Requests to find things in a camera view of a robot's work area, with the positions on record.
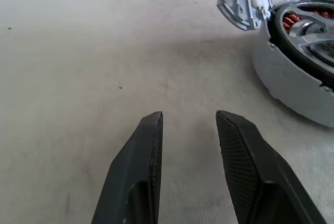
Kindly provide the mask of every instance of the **copper winding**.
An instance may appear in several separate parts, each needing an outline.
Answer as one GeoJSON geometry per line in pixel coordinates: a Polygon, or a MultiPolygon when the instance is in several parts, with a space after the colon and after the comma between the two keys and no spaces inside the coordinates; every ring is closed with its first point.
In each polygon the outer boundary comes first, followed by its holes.
{"type": "MultiPolygon", "coordinates": [[[[331,11],[313,11],[318,15],[323,16],[324,18],[327,19],[334,19],[334,13],[331,11]]],[[[287,31],[287,33],[290,32],[291,27],[297,23],[298,21],[302,20],[302,18],[300,18],[299,16],[295,15],[295,14],[287,14],[284,16],[283,18],[283,25],[285,30],[287,31]]]]}

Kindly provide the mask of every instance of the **gray fabric background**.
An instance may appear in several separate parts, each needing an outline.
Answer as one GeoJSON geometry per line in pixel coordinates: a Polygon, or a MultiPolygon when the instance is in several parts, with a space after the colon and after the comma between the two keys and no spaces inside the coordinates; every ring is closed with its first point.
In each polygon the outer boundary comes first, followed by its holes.
{"type": "Polygon", "coordinates": [[[154,111],[160,223],[235,223],[218,109],[253,121],[334,223],[334,131],[268,94],[250,58],[256,32],[230,25],[216,0],[0,0],[0,11],[2,224],[90,223],[111,161],[154,111]]]}

